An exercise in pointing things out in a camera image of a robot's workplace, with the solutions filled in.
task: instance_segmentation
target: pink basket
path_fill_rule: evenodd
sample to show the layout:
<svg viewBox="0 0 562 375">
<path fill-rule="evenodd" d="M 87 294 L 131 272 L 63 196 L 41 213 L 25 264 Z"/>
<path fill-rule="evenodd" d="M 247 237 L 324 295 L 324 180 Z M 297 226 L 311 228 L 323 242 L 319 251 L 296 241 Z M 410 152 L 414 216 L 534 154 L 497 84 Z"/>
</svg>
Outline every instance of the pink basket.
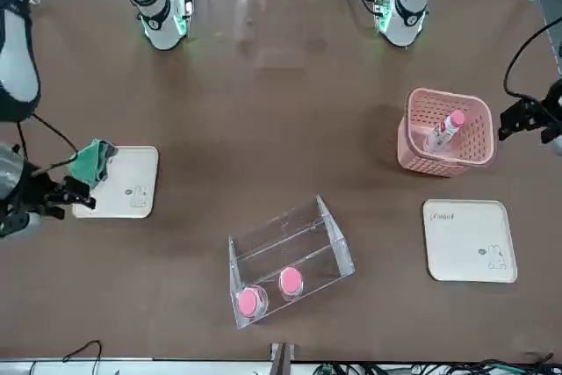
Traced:
<svg viewBox="0 0 562 375">
<path fill-rule="evenodd" d="M 423 142 L 454 110 L 465 114 L 465 124 L 453 137 L 447 155 L 429 154 Z M 486 167 L 494 159 L 492 113 L 476 97 L 417 88 L 406 99 L 398 128 L 398 161 L 404 169 L 430 175 L 458 176 L 470 167 Z"/>
</svg>

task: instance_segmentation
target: transparent plastic stand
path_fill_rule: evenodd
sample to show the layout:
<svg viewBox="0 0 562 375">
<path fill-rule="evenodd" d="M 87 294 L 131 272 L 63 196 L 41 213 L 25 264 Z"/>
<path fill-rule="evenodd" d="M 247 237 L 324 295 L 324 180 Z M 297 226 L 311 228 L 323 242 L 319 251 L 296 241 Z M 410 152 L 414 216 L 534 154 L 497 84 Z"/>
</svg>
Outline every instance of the transparent plastic stand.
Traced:
<svg viewBox="0 0 562 375">
<path fill-rule="evenodd" d="M 238 328 L 261 320 L 355 271 L 348 245 L 320 195 L 306 206 L 291 210 L 265 226 L 228 239 L 230 296 Z M 303 291 L 286 299 L 279 290 L 279 274 L 286 267 L 300 271 Z M 267 311 L 247 318 L 238 308 L 245 287 L 267 292 Z"/>
</svg>

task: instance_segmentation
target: pink lid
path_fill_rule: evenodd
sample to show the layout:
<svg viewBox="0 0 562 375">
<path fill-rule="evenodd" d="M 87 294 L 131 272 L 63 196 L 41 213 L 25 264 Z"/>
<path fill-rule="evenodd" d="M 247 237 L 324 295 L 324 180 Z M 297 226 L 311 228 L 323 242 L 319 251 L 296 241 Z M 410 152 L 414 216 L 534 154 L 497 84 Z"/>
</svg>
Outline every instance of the pink lid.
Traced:
<svg viewBox="0 0 562 375">
<path fill-rule="evenodd" d="M 287 293 L 295 293 L 302 284 L 302 275 L 296 268 L 287 267 L 281 271 L 281 287 Z"/>
<path fill-rule="evenodd" d="M 460 110 L 455 110 L 450 114 L 449 120 L 454 127 L 461 127 L 465 123 L 465 114 Z"/>
<path fill-rule="evenodd" d="M 257 297 L 252 289 L 244 289 L 238 297 L 238 309 L 246 317 L 254 316 L 257 309 Z"/>
</svg>

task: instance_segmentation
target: brown table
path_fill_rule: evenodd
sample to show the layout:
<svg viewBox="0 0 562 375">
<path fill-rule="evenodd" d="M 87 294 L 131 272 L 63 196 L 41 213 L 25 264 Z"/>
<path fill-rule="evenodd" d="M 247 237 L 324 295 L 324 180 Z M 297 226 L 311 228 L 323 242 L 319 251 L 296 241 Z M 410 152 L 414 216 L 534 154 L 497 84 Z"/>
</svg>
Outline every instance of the brown table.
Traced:
<svg viewBox="0 0 562 375">
<path fill-rule="evenodd" d="M 0 356 L 59 357 L 100 338 L 105 357 L 467 361 L 562 357 L 562 162 L 522 133 L 495 163 L 456 179 L 396 163 L 414 87 L 513 103 L 505 67 L 544 21 L 528 0 L 431 0 L 408 50 L 375 35 L 357 0 L 198 0 L 193 38 L 158 52 L 129 0 L 43 0 L 33 13 L 40 115 L 80 146 L 93 138 L 158 147 L 145 220 L 45 221 L 0 248 Z M 542 97 L 557 78 L 548 38 L 513 86 Z M 11 126 L 3 133 L 15 135 Z M 31 159 L 69 154 L 35 121 Z M 321 192 L 357 272 L 237 330 L 227 236 Z M 426 269 L 428 198 L 498 199 L 519 278 L 440 283 Z"/>
</svg>

